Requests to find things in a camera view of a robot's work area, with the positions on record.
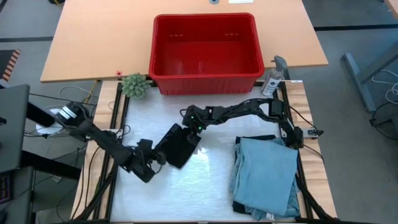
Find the green plant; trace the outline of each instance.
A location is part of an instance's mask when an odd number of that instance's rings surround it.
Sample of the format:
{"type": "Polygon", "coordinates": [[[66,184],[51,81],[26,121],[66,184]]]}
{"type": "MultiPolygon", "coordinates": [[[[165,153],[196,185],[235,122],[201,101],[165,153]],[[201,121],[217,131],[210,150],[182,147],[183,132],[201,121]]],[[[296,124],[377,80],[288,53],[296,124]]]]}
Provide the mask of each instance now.
{"type": "Polygon", "coordinates": [[[122,92],[128,96],[135,99],[141,99],[146,96],[146,90],[150,87],[149,84],[152,83],[150,80],[146,80],[145,75],[140,73],[135,73],[129,75],[122,79],[122,92]]]}

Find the wooden table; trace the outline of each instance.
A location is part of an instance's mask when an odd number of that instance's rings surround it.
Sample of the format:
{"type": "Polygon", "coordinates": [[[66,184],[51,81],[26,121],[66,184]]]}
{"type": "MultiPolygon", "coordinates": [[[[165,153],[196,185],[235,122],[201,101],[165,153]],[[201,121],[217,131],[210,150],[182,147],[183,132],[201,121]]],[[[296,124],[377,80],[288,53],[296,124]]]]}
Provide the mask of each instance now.
{"type": "MultiPolygon", "coordinates": [[[[118,82],[116,81],[111,81],[111,82],[104,82],[102,86],[101,93],[99,95],[98,99],[98,105],[97,105],[97,110],[95,113],[95,118],[94,118],[94,123],[97,125],[99,128],[102,129],[108,129],[109,124],[111,121],[112,117],[112,110],[108,107],[109,103],[114,101],[115,95],[116,95],[116,87],[118,85],[118,82]]],[[[311,112],[310,108],[308,105],[307,97],[305,95],[305,90],[304,90],[304,85],[302,82],[290,82],[286,81],[287,85],[287,93],[289,96],[289,103],[292,107],[294,107],[300,114],[304,116],[309,121],[312,121],[311,117],[311,112]]],[[[121,106],[118,111],[118,118],[117,122],[118,124],[116,125],[117,127],[120,126],[119,122],[121,119],[121,111],[122,111],[123,104],[121,103],[121,106]]],[[[292,116],[294,120],[294,124],[296,126],[300,126],[302,128],[309,128],[310,126],[301,118],[299,117],[294,111],[292,111],[292,116]]],[[[304,142],[307,146],[317,150],[320,152],[319,144],[317,140],[312,140],[312,139],[306,139],[304,142]]],[[[93,156],[93,153],[95,152],[97,148],[97,144],[93,141],[90,141],[88,143],[87,147],[87,153],[85,157],[85,164],[89,164],[91,161],[91,158],[93,156]]],[[[333,199],[331,197],[331,192],[329,188],[329,183],[328,183],[328,177],[326,176],[326,171],[325,167],[323,165],[322,160],[319,158],[318,155],[315,153],[311,152],[307,148],[303,148],[300,150],[301,153],[301,158],[302,158],[302,164],[303,164],[303,169],[305,173],[305,178],[307,182],[307,187],[311,194],[314,196],[314,198],[317,200],[317,202],[324,208],[324,210],[331,216],[336,217],[336,211],[335,211],[335,206],[333,204],[333,199]]],[[[104,157],[104,151],[100,150],[97,152],[95,155],[95,158],[93,160],[93,164],[91,167],[91,176],[90,176],[90,186],[88,190],[88,201],[91,201],[91,198],[95,192],[95,187],[98,182],[100,173],[101,173],[101,168],[102,168],[102,163],[103,163],[103,157],[104,157]]],[[[86,189],[87,189],[87,177],[88,177],[88,166],[85,166],[84,170],[82,172],[84,173],[84,183],[85,185],[83,186],[83,198],[86,197],[86,189]]],[[[73,210],[75,211],[78,201],[80,198],[80,190],[81,190],[81,178],[79,181],[78,189],[76,192],[76,197],[75,197],[75,203],[73,205],[73,210]]],[[[303,205],[303,200],[302,200],[302,195],[299,194],[299,204],[300,204],[300,209],[302,211],[302,216],[305,216],[305,207],[303,205]]],[[[101,210],[100,210],[100,218],[104,217],[105,214],[105,209],[106,209],[106,200],[108,198],[108,193],[106,192],[102,203],[101,203],[101,210]]],[[[83,209],[84,209],[84,199],[83,202],[80,204],[78,207],[78,211],[76,215],[79,215],[83,209]]]]}
{"type": "Polygon", "coordinates": [[[394,17],[398,19],[398,0],[387,0],[386,3],[391,9],[394,17]]]}
{"type": "Polygon", "coordinates": [[[275,55],[290,67],[327,65],[301,0],[68,0],[41,82],[116,79],[149,70],[154,17],[159,14],[250,12],[256,18],[266,68],[275,55]]]}

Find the blue cloth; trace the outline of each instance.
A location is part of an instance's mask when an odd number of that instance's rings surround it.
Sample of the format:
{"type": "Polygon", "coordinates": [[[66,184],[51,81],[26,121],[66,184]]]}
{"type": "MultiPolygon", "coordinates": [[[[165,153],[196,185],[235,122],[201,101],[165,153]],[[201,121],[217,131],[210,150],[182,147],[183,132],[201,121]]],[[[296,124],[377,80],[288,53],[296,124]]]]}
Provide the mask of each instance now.
{"type": "Polygon", "coordinates": [[[257,220],[264,219],[267,213],[280,218],[299,215],[294,183],[297,151],[283,145],[281,139],[247,138],[236,145],[233,198],[257,220]]]}

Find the gray floor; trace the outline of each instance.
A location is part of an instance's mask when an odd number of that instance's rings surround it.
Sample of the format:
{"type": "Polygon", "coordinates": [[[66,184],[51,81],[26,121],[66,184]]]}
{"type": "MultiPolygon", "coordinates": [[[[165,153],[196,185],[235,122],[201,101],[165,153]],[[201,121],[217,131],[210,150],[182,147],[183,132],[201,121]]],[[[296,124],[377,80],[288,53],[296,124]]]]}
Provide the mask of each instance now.
{"type": "MultiPolygon", "coordinates": [[[[314,26],[347,26],[366,24],[396,24],[391,12],[379,0],[304,0],[314,26]]],[[[0,13],[0,38],[42,37],[55,32],[61,13],[60,6],[47,1],[13,0],[0,13]]],[[[353,80],[341,61],[345,52],[351,52],[359,67],[364,68],[388,46],[398,40],[398,29],[318,32],[318,38],[329,61],[329,66],[296,68],[291,70],[293,79],[304,80],[312,115],[318,128],[325,130],[320,138],[322,154],[330,181],[338,216],[343,220],[374,223],[396,223],[398,219],[398,143],[388,140],[369,124],[371,114],[364,109],[353,80]]],[[[32,93],[57,96],[63,86],[78,85],[86,90],[93,82],[42,84],[39,78],[44,67],[50,42],[0,43],[0,49],[21,49],[21,57],[12,74],[10,85],[27,83],[32,93]]],[[[389,67],[398,72],[398,63],[389,67]]],[[[381,75],[379,78],[398,82],[381,75]]],[[[384,92],[390,86],[370,83],[377,101],[383,102],[384,92]]],[[[95,91],[98,96],[99,86],[95,91]]],[[[82,100],[86,93],[66,89],[62,96],[82,100]]],[[[39,106],[62,105],[62,102],[30,97],[39,106]]],[[[26,130],[34,124],[27,122],[26,130]]],[[[24,149],[48,158],[76,150],[82,143],[72,138],[51,140],[25,139],[24,149]]],[[[71,163],[75,157],[63,158],[71,163]]],[[[42,179],[46,174],[38,174],[42,179]]],[[[61,198],[59,212],[63,219],[69,217],[76,182],[52,180],[37,186],[39,204],[36,209],[54,207],[61,198]],[[40,197],[51,193],[50,201],[40,197]]],[[[55,209],[40,212],[40,223],[60,222],[55,209]]]]}

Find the red object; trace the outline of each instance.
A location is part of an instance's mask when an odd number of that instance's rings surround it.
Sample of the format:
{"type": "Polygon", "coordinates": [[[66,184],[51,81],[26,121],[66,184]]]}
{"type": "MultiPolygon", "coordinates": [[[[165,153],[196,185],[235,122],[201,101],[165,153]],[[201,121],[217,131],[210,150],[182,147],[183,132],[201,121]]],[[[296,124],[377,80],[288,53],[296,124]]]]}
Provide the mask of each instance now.
{"type": "Polygon", "coordinates": [[[149,75],[161,94],[248,93],[264,70],[249,13],[155,18],[149,75]]]}

